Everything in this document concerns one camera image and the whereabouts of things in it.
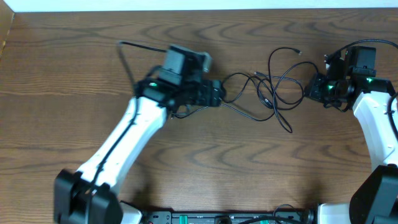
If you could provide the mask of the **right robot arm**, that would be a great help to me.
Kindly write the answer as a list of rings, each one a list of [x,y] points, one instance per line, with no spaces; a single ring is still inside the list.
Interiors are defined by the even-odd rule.
[[[317,223],[397,223],[397,92],[377,78],[374,47],[351,46],[326,55],[305,96],[324,108],[351,110],[359,121],[372,172],[348,203],[323,203]]]

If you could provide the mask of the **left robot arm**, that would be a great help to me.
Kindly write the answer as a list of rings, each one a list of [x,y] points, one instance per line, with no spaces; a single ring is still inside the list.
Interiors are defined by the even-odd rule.
[[[150,138],[181,106],[217,107],[225,91],[205,80],[212,58],[179,45],[165,50],[162,65],[132,81],[133,97],[113,132],[76,172],[62,170],[54,182],[55,223],[139,223],[142,212],[118,199],[119,191]]]

